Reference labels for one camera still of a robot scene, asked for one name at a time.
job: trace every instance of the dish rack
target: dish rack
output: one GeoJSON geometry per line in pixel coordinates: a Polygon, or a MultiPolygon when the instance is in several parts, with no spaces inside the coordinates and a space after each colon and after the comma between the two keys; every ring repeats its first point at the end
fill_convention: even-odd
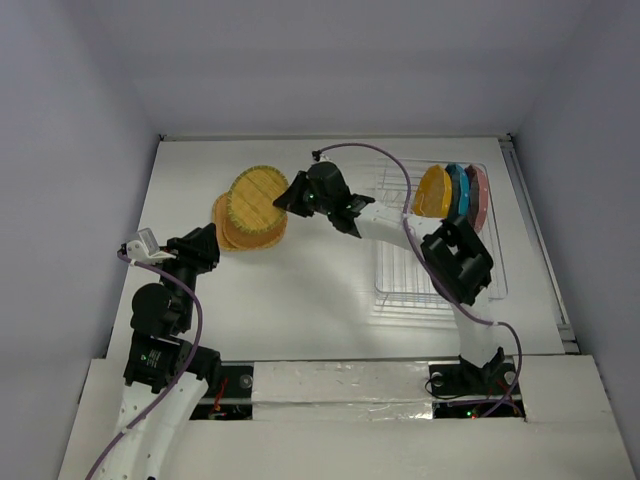
{"type": "MultiPolygon", "coordinates": [[[[420,179],[432,165],[446,167],[446,162],[408,160],[401,162],[411,179],[411,202],[420,179]]],[[[487,173],[484,165],[474,164],[487,173]]],[[[406,197],[406,180],[398,166],[388,159],[378,159],[375,165],[376,186],[374,196],[384,205],[402,210],[406,197]]],[[[507,282],[500,251],[498,228],[489,192],[487,220],[478,234],[493,257],[489,299],[499,300],[507,296],[507,282]]],[[[411,251],[385,243],[375,242],[375,307],[379,316],[403,318],[418,316],[422,321],[453,321],[449,303],[435,291],[431,279],[411,251]]]]}

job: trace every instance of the gray wall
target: gray wall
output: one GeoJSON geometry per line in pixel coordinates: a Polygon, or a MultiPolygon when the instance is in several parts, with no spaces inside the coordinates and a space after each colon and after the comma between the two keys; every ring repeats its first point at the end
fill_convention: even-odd
{"type": "Polygon", "coordinates": [[[589,0],[92,0],[163,133],[515,130],[589,0]]]}
{"type": "Polygon", "coordinates": [[[640,2],[595,1],[517,136],[569,316],[595,355],[636,472],[639,25],[640,2]]]}
{"type": "Polygon", "coordinates": [[[0,2],[2,478],[57,476],[157,146],[87,6],[0,2]]]}

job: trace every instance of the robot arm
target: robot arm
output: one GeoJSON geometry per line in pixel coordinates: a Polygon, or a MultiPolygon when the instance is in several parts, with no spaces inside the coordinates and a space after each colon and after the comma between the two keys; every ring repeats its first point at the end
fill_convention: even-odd
{"type": "MultiPolygon", "coordinates": [[[[273,204],[301,217],[326,215],[342,233],[411,248],[403,225],[404,214],[371,197],[352,194],[338,167],[329,161],[300,171],[273,204]]],[[[446,289],[439,293],[452,297],[478,317],[487,318],[486,288],[491,282],[493,259],[466,218],[440,221],[408,214],[407,223],[432,274],[446,289]]],[[[460,335],[461,362],[468,375],[486,382],[504,360],[493,329],[472,322],[455,305],[453,311],[460,335]]]]}

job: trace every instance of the white wire rack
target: white wire rack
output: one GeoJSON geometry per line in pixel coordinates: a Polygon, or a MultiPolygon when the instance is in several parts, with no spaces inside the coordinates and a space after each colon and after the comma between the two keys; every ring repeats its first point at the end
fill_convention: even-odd
{"type": "MultiPolygon", "coordinates": [[[[420,183],[425,171],[432,165],[440,164],[444,168],[446,163],[425,160],[402,159],[411,178],[411,197],[420,183]]],[[[379,159],[375,169],[376,200],[399,210],[404,205],[407,186],[402,171],[393,162],[379,159]]],[[[494,268],[491,271],[492,281],[489,286],[489,298],[497,300],[507,295],[507,283],[500,251],[498,229],[493,212],[493,204],[489,202],[487,221],[479,237],[493,257],[494,268]]],[[[435,291],[431,280],[424,271],[413,252],[390,245],[376,242],[375,248],[375,293],[374,310],[382,316],[413,316],[432,321],[451,321],[451,308],[435,291]]]]}

